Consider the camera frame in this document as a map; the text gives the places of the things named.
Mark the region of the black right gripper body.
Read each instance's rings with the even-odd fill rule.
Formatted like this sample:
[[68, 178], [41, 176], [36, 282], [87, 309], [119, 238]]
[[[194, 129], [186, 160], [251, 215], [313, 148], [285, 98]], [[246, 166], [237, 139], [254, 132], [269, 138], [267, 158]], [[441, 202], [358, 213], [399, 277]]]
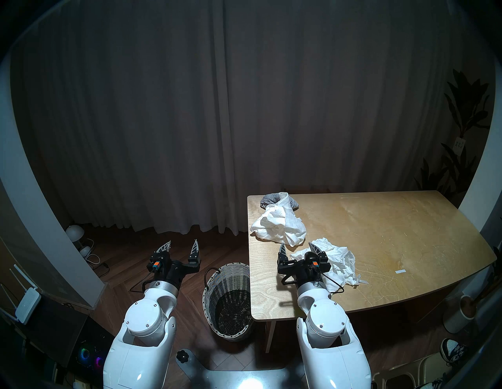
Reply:
[[308, 282], [313, 282], [318, 286], [321, 282], [321, 274], [330, 270], [328, 256], [324, 253], [324, 258], [317, 258], [313, 253], [305, 253], [302, 260], [279, 261], [277, 260], [278, 274], [284, 275], [281, 280], [282, 285], [296, 285], [300, 287]]

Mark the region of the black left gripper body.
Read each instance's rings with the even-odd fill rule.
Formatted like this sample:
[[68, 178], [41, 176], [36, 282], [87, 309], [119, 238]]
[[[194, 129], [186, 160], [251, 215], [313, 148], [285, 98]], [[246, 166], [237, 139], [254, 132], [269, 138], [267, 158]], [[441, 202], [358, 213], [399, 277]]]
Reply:
[[153, 278], [148, 280], [149, 288], [160, 286], [160, 282], [173, 285], [177, 290], [186, 275], [195, 274], [200, 271], [201, 260], [189, 260], [184, 264], [178, 260], [172, 260], [169, 256], [165, 258], [155, 258], [155, 253], [150, 257], [147, 269], [153, 274]]

